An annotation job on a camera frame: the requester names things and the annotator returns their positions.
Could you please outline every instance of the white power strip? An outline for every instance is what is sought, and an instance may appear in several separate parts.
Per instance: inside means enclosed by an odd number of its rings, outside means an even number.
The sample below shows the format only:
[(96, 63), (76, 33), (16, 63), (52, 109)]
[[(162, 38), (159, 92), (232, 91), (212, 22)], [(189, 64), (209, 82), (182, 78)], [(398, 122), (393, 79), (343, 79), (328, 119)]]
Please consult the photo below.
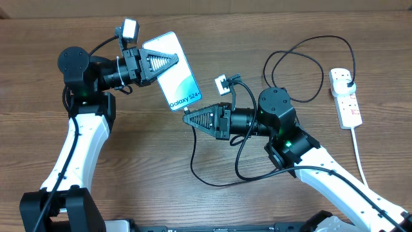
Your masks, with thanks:
[(333, 98), (335, 100), (337, 118), (342, 129), (350, 129), (353, 139), (353, 147), (355, 149), (356, 161), (359, 168), (360, 176), (366, 187), (368, 183), (363, 174), (361, 160), (359, 158), (358, 145), (355, 136), (355, 127), (362, 124), (361, 112), (359, 111), (358, 101), (355, 95), (355, 87), (346, 87), (342, 83), (351, 81), (349, 70), (344, 68), (334, 68), (329, 72), (329, 80)]

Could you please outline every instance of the wooden surface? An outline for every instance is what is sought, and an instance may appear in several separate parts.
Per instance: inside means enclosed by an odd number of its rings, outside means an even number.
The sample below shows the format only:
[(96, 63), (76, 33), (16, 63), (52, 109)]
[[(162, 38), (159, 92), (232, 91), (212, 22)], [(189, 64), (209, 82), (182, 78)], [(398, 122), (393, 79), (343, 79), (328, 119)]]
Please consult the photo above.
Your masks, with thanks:
[(11, 19), (407, 10), (412, 0), (0, 0)]
[[(357, 60), (357, 96), (364, 124), (356, 129), (371, 189), (412, 210), (412, 13), (309, 13), (137, 17), (140, 42), (174, 31), (203, 93), (194, 110), (215, 102), (214, 78), (241, 73), (255, 96), (266, 88), (263, 64), (275, 50), (305, 38), (340, 35)], [(93, 49), (113, 35), (123, 17), (0, 21), (0, 230), (22, 231), (19, 201), (47, 178), (64, 143), (68, 118), (61, 103), (64, 83), (57, 56), (68, 46)], [(319, 39), (298, 51), (326, 72), (316, 100), (294, 103), (301, 124), (350, 173), (360, 177), (348, 130), (339, 129), (327, 73), (352, 69), (347, 46)], [(117, 43), (98, 51), (114, 59)], [(290, 56), (277, 83), (298, 99), (319, 86), (319, 68)], [(193, 136), (182, 112), (169, 111), (157, 83), (117, 97), (117, 118), (98, 158), (91, 194), (106, 219), (134, 218), (140, 225), (205, 226), (307, 220), (321, 209), (342, 216), (323, 196), (290, 175), (230, 188), (212, 188), (190, 172)], [(238, 107), (251, 107), (239, 88)], [(273, 165), (266, 138), (247, 142), (241, 173), (254, 176)], [(195, 170), (205, 180), (236, 180), (237, 148), (198, 132)]]

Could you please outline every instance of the white cable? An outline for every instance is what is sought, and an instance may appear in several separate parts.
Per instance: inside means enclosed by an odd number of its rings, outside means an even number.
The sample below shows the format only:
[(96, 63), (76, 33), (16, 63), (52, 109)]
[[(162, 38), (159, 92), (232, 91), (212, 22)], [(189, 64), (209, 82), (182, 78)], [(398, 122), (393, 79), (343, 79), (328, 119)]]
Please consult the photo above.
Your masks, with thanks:
[(117, 72), (118, 72), (118, 76), (120, 77), (120, 81), (122, 81), (122, 86), (124, 86), (124, 82), (122, 79), (122, 75), (120, 74), (120, 68), (118, 67), (118, 56), (116, 56), (116, 60), (117, 60)]
[(362, 178), (363, 184), (367, 188), (369, 188), (368, 183), (366, 182), (365, 174), (363, 174), (362, 165), (361, 165), (361, 158), (359, 158), (358, 143), (356, 141), (356, 136), (355, 136), (355, 128), (350, 128), (350, 131), (352, 133), (353, 148), (355, 148), (356, 162), (358, 163), (360, 177)]

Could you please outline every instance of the wall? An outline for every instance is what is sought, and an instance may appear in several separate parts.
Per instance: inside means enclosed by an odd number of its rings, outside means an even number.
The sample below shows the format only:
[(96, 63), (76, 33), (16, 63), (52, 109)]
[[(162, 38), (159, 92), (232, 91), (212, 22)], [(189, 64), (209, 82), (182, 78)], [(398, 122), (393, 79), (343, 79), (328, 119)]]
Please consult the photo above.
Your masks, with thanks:
[(0, 0), (0, 17), (376, 11), (411, 5), (412, 0)]

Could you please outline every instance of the wooden table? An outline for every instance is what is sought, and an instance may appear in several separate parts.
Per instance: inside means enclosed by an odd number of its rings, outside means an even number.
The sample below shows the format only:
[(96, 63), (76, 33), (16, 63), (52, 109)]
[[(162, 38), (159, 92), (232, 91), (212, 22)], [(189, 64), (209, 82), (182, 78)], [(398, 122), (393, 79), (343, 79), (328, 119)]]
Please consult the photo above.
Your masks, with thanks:
[[(357, 96), (364, 124), (356, 129), (365, 176), (371, 189), (412, 210), (412, 13), (359, 12), (309, 14), (188, 15), (137, 17), (139, 46), (174, 31), (200, 85), (197, 109), (220, 97), (214, 78), (241, 73), (255, 96), (266, 88), (261, 77), (266, 58), (316, 35), (339, 35), (351, 42), (357, 60)], [(64, 86), (57, 56), (68, 46), (90, 51), (111, 37), (123, 17), (0, 21), (0, 230), (22, 231), (19, 201), (37, 191), (52, 170), (64, 143), (68, 118), (61, 102)], [(352, 70), (347, 46), (319, 39), (298, 51), (323, 66), (319, 96), (294, 103), (301, 124), (350, 173), (360, 177), (349, 130), (341, 130), (330, 95), (331, 68)], [(117, 43), (99, 50), (114, 59)], [(319, 86), (319, 68), (289, 56), (276, 71), (278, 85), (298, 99)], [(237, 90), (238, 107), (252, 107)], [(342, 216), (322, 195), (290, 175), (230, 188), (213, 188), (189, 169), (193, 135), (172, 113), (157, 83), (132, 95), (113, 92), (117, 118), (98, 158), (92, 196), (104, 219), (134, 218), (139, 225), (217, 226), (303, 221), (321, 209)], [(247, 142), (241, 173), (272, 170), (263, 146)], [(198, 132), (195, 170), (213, 183), (236, 180), (238, 148)]]

